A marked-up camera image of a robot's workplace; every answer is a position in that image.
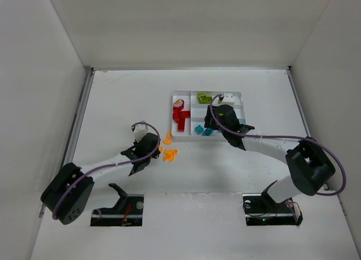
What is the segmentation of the orange half round lego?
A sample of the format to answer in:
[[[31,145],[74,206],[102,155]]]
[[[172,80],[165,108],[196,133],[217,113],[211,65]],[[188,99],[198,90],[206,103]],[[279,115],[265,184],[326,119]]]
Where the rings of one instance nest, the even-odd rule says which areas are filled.
[[[169,140],[169,139],[164,139],[163,142],[164,142],[165,144],[167,144],[167,145],[170,145],[170,144],[171,144],[171,140]]]

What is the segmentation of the orange lego cluster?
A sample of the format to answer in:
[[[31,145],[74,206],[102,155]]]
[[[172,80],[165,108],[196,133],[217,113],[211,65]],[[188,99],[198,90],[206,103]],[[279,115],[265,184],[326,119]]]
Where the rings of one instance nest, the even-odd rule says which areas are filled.
[[[178,150],[177,149],[167,149],[164,150],[164,157],[163,160],[164,161],[169,161],[172,162],[174,161],[176,155],[178,154]]]

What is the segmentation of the teal square lego brick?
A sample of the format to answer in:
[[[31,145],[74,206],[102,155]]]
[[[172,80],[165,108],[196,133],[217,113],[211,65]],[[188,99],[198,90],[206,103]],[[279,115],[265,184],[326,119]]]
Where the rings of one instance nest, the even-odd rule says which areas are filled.
[[[201,125],[197,125],[195,128],[194,128],[194,131],[197,135],[200,135],[204,132],[204,128],[201,126]]]

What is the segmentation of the red rectangular lego brick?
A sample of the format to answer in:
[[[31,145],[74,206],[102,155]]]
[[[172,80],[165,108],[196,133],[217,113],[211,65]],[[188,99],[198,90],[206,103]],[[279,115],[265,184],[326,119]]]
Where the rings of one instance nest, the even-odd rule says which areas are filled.
[[[177,131],[178,132],[184,132],[185,131],[185,119],[181,118],[178,120],[178,126],[177,126]]]

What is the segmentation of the red flower lego piece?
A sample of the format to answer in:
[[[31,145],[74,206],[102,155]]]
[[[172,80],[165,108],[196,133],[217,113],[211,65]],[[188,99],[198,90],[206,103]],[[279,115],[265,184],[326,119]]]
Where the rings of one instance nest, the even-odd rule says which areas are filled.
[[[178,99],[173,103],[173,110],[174,111],[181,111],[184,108],[184,100]]]

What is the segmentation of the red lego with blue brick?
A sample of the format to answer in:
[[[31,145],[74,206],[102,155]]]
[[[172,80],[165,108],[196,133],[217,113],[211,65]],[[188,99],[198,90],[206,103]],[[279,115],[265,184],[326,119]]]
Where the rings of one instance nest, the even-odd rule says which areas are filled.
[[[178,109],[178,108],[174,108],[173,109],[173,121],[175,122],[175,123],[178,123],[179,122],[179,113],[180,113],[180,109]]]

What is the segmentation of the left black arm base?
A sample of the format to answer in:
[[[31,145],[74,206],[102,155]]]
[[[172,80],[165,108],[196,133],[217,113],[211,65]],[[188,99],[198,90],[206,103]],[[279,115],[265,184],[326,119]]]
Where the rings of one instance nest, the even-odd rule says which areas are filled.
[[[143,224],[144,195],[128,194],[115,183],[108,185],[117,193],[116,202],[110,207],[92,211],[91,227],[140,227]]]

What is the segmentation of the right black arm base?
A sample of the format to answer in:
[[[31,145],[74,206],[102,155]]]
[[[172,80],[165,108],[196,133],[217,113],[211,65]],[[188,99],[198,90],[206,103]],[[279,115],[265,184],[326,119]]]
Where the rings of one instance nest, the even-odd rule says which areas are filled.
[[[247,226],[300,226],[303,214],[299,204],[288,198],[276,203],[265,192],[243,194]]]

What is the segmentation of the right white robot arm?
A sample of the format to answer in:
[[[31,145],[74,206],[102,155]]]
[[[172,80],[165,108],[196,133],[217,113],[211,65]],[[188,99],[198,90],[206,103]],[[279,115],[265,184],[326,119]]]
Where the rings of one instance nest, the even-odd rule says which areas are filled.
[[[336,172],[313,138],[267,138],[253,126],[241,124],[230,105],[209,105],[204,121],[206,128],[220,131],[231,146],[286,164],[289,175],[271,183],[262,192],[269,203],[278,204],[299,194],[316,195]]]

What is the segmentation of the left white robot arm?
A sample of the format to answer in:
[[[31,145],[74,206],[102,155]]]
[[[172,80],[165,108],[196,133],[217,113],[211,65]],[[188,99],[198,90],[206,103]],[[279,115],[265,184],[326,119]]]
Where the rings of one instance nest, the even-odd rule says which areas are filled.
[[[108,160],[85,166],[67,163],[44,190],[41,202],[63,225],[74,222],[85,210],[98,209],[99,215],[119,213],[126,206],[128,194],[116,180],[144,170],[159,157],[159,145],[158,135],[146,133]]]

